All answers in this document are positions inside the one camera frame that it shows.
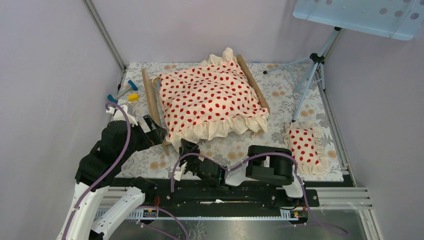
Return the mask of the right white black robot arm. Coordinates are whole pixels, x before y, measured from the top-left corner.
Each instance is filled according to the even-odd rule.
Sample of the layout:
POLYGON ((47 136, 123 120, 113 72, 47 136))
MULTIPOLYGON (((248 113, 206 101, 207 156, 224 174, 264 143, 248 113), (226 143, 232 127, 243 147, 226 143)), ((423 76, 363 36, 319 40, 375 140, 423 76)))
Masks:
POLYGON ((304 182, 298 174, 298 164, 286 148, 251 145, 246 157, 239 163, 224 166, 202 155, 196 143, 183 139, 179 155, 171 172, 172 187, 184 174, 190 172, 217 187, 238 187, 249 180, 281 186, 287 201, 293 206, 299 206, 307 199, 304 182))

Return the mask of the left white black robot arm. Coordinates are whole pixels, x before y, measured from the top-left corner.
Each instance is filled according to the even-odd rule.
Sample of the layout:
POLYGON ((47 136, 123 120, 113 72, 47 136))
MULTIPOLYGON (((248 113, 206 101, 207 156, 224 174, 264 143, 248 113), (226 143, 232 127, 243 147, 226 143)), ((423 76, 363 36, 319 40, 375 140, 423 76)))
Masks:
POLYGON ((149 128, 129 124, 126 117, 109 122, 89 154, 79 163, 73 200, 60 230, 59 240, 107 240, 126 217, 141 204, 155 200, 155 184, 143 177, 131 180, 130 187, 106 213, 95 218, 105 194, 122 165, 135 152, 163 143, 167 131, 149 115, 143 117, 149 128))

